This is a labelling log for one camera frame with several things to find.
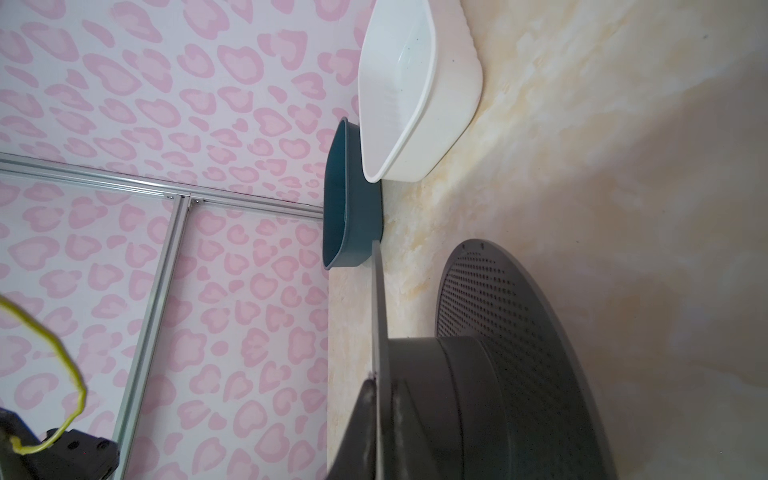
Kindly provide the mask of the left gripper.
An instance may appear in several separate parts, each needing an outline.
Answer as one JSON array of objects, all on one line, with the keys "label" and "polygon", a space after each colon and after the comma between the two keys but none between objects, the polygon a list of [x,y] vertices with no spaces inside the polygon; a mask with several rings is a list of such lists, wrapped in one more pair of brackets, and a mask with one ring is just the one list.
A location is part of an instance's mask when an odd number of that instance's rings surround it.
[{"label": "left gripper", "polygon": [[65,431],[36,453],[17,453],[12,440],[18,440],[21,447],[43,444],[15,412],[2,408],[2,479],[110,479],[120,464],[116,442],[79,430]]}]

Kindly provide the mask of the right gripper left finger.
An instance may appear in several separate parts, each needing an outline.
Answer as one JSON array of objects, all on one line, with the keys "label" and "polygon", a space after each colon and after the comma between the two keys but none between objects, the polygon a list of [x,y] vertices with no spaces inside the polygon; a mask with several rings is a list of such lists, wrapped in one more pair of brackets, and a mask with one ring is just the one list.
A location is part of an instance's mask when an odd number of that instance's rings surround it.
[{"label": "right gripper left finger", "polygon": [[374,379],[360,388],[328,480],[372,480],[376,476],[377,390]]}]

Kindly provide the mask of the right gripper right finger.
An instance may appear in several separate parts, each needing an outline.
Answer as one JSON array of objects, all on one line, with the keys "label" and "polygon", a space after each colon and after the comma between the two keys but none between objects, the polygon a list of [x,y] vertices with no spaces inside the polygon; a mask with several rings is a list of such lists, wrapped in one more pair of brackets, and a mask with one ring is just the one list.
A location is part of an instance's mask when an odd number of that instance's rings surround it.
[{"label": "right gripper right finger", "polygon": [[405,381],[393,386],[392,479],[439,479],[440,472]]}]

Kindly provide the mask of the dark grey cable spool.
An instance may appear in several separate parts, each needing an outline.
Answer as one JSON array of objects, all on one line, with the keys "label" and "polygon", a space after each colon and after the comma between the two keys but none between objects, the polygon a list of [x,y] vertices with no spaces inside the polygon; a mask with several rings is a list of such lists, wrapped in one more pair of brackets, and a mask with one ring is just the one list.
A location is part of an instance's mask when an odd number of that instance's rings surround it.
[{"label": "dark grey cable spool", "polygon": [[439,479],[613,479],[593,396],[564,329],[499,245],[461,242],[441,275],[434,332],[389,334],[372,250],[376,476],[392,479],[393,386],[405,381]]}]

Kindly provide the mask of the white plastic tray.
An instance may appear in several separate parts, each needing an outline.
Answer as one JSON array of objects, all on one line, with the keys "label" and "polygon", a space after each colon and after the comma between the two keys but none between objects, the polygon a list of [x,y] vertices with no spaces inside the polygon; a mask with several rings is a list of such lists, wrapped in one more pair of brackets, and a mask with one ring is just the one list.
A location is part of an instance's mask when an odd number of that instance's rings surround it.
[{"label": "white plastic tray", "polygon": [[468,127],[482,89],[460,2],[376,2],[358,72],[366,179],[424,179]]}]

